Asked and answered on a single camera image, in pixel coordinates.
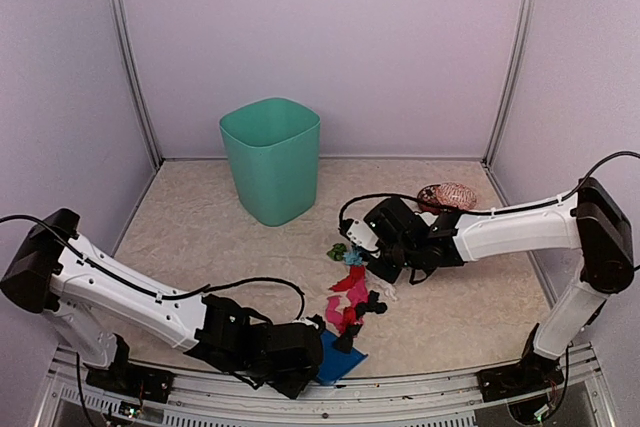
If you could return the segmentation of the blue dustpan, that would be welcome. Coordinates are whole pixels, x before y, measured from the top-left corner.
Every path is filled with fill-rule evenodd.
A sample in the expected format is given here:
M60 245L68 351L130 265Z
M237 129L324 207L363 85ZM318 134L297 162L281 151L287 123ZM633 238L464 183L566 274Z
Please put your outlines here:
M356 348L353 348L348 354L336 350L333 347L333 342L338 337L330 331L324 331L320 338L323 347L323 362L319 367L315 381L322 386L336 384L368 358L367 354Z

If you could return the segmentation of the teal plastic waste bin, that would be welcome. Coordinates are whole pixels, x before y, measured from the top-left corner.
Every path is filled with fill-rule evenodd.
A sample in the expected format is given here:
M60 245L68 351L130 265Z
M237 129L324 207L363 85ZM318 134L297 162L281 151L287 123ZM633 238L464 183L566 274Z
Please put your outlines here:
M242 206L261 224L284 225L316 201L321 120L285 98L223 116L219 128Z

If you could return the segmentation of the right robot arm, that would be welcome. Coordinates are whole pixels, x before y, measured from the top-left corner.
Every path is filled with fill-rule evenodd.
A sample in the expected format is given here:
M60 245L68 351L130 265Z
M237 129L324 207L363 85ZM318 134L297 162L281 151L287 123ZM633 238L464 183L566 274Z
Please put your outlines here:
M404 268L431 274L508 253L580 251L576 276L529 334L521 359L480 371L482 387L497 395L564 380L559 360L569 343L611 295L631 285L637 270L631 223L591 173L571 191L538 203L484 212L444 208L434 219L390 196L363 220L342 227L351 243L367 252L368 268L389 283Z

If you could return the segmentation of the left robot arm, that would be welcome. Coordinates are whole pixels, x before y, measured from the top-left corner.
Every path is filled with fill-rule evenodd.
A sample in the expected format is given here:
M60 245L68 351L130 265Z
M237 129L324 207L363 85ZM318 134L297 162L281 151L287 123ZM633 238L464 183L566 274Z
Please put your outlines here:
M218 296L209 284L192 291L164 285L95 247L78 232L78 214L66 208L44 220L26 214L2 220L32 225L1 279L2 293L19 308L49 319L76 349L93 386L134 396L172 378L130 362L126 341L105 330L95 310L254 389L268 385L289 399L319 373L324 360L319 316L276 324Z

